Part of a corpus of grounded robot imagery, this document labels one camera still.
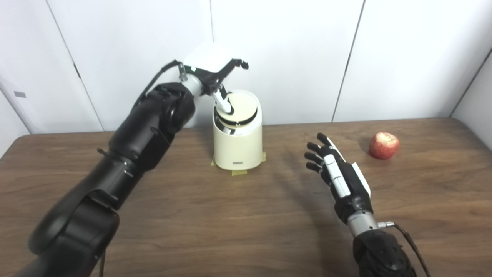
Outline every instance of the black cable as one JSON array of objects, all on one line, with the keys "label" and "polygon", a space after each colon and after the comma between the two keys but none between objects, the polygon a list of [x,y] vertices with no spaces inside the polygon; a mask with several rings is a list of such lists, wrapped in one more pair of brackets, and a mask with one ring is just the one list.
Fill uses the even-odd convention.
[{"label": "black cable", "polygon": [[137,101],[135,101],[135,104],[133,104],[133,107],[131,109],[134,109],[136,106],[138,106],[138,104],[140,104],[140,102],[142,101],[142,99],[147,95],[147,92],[149,91],[149,89],[154,85],[155,81],[157,81],[157,79],[159,79],[159,77],[164,73],[166,72],[168,69],[172,68],[172,67],[175,67],[175,66],[178,66],[180,65],[181,62],[178,62],[176,60],[173,60],[172,62],[166,64],[165,66],[163,66],[159,72],[157,72],[157,74],[154,76],[154,78],[152,78],[151,82],[145,87],[144,91],[139,95],[139,97],[137,98]]},{"label": "black cable", "polygon": [[417,258],[419,258],[420,264],[422,265],[422,268],[424,269],[424,272],[426,273],[427,277],[431,277],[431,273],[429,272],[429,269],[427,268],[427,265],[424,262],[424,259],[422,258],[422,255],[420,254],[417,246],[413,242],[410,234],[405,232],[405,230],[396,223],[395,223],[394,227],[397,228],[403,234],[406,241],[408,242],[408,244],[410,245],[412,250],[415,252],[415,255],[417,255]]},{"label": "black cable", "polygon": [[101,259],[99,260],[99,277],[104,277],[104,263],[106,261],[106,251],[102,253]]}]

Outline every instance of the robotic hand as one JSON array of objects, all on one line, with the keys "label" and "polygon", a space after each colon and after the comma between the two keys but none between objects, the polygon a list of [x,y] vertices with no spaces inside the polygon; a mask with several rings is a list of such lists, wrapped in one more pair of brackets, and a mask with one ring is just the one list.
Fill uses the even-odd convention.
[{"label": "robotic hand", "polygon": [[313,161],[306,167],[316,171],[330,187],[335,199],[335,212],[339,219],[348,225],[354,236],[353,254],[359,265],[361,277],[416,277],[410,260],[399,245],[395,236],[381,229],[395,226],[416,252],[428,276],[430,273],[418,253],[417,247],[408,233],[393,222],[377,223],[373,217],[370,203],[370,188],[359,166],[345,161],[333,142],[324,134],[317,138],[323,143],[319,146],[308,142],[305,157]]},{"label": "robotic hand", "polygon": [[[149,89],[168,69],[178,66],[180,82]],[[185,64],[164,66],[138,97],[109,141],[103,158],[41,220],[29,239],[37,258],[15,277],[88,277],[119,225],[116,213],[145,172],[155,168],[175,134],[195,113],[194,98],[213,95],[219,108],[233,113],[222,81],[248,64],[213,43],[202,44]]]}]

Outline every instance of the wooden table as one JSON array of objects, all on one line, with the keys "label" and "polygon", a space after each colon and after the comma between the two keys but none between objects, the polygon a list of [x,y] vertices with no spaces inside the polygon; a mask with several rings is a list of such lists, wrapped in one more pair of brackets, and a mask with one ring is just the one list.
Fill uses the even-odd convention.
[{"label": "wooden table", "polygon": [[[383,130],[401,140],[384,161],[367,154]],[[267,161],[237,176],[211,166],[211,128],[183,130],[119,211],[105,276],[358,276],[330,191],[304,166],[318,132],[359,164],[376,219],[403,226],[434,277],[492,276],[492,153],[448,118],[264,126]],[[3,156],[0,276],[34,258],[31,231],[98,162],[96,148],[110,136],[25,136]],[[404,238],[388,231],[424,276]]]}]

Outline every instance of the red apple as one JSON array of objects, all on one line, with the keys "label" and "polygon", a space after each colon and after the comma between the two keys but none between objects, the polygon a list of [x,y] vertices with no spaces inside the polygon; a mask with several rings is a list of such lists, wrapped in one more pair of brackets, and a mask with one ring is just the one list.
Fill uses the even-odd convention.
[{"label": "red apple", "polygon": [[398,150],[400,141],[387,132],[379,132],[370,141],[369,153],[377,159],[386,160],[391,158]]}]

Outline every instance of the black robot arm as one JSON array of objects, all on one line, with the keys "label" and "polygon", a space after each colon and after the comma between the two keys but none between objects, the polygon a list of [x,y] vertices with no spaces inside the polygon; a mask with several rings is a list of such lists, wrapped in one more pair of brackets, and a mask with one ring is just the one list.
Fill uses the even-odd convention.
[{"label": "black robot arm", "polygon": [[[88,277],[118,229],[116,211],[144,173],[157,166],[175,134],[194,115],[194,97],[211,87],[221,87],[230,71],[244,64],[231,59],[219,72],[198,69],[196,75],[187,74],[177,61],[164,66],[113,134],[108,150],[98,149],[103,155],[101,161],[35,228],[29,249],[37,258],[14,276]],[[147,93],[173,66],[179,66],[181,82],[159,84]]]}]

